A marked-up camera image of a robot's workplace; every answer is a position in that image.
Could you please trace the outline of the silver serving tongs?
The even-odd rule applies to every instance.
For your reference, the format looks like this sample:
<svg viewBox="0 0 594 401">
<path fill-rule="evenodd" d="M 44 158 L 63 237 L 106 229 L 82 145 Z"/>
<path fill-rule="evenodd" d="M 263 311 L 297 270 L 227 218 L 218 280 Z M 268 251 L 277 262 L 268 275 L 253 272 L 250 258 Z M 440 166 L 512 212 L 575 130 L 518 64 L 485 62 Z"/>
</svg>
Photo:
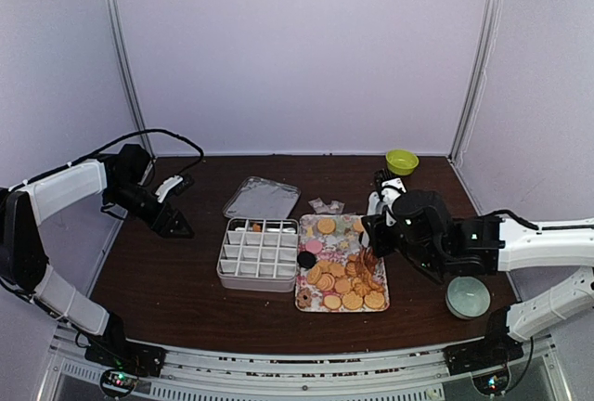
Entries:
<svg viewBox="0 0 594 401">
<path fill-rule="evenodd" d="M 355 259 L 355 269 L 359 275 L 370 274 L 373 276 L 377 263 L 378 258 L 375 256 L 373 249 L 369 246 L 362 246 Z"/>
</svg>

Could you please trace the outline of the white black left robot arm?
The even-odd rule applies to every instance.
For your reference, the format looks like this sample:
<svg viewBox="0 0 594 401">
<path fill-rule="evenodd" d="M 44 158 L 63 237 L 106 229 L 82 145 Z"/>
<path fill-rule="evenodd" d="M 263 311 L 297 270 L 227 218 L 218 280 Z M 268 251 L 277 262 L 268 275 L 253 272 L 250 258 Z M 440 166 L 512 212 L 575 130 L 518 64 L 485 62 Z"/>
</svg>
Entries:
<svg viewBox="0 0 594 401">
<path fill-rule="evenodd" d="M 88 341 L 86 359 L 129 373 L 157 375 L 165 352 L 159 346 L 127 339 L 121 317 L 89 299 L 71 282 L 67 265 L 77 252 L 89 254 L 97 235 L 53 234 L 58 215 L 76 215 L 88 199 L 100 211 L 121 208 L 163 239 L 191 239 L 194 232 L 169 202 L 190 188 L 189 170 L 198 160 L 166 178 L 157 188 L 145 185 L 153 161 L 133 143 L 135 133 L 120 136 L 82 157 L 1 190 L 1 284 L 22 301 L 72 327 Z"/>
</svg>

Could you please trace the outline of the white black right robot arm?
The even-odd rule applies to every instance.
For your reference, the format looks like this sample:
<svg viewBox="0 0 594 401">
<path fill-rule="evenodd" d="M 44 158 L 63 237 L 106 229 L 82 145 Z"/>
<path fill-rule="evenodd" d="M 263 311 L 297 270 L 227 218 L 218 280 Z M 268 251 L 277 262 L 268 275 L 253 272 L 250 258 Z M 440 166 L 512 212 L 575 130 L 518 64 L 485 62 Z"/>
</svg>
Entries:
<svg viewBox="0 0 594 401">
<path fill-rule="evenodd" d="M 573 266 L 561 283 L 488 319 L 484 337 L 444 350 L 450 374 L 504 365 L 523 356 L 536 334 L 593 305 L 593 225 L 529 223 L 506 210 L 442 221 L 432 209 L 399 215 L 386 210 L 362 219 L 378 257 L 400 253 L 430 281 L 445 276 L 477 277 L 532 267 Z"/>
</svg>

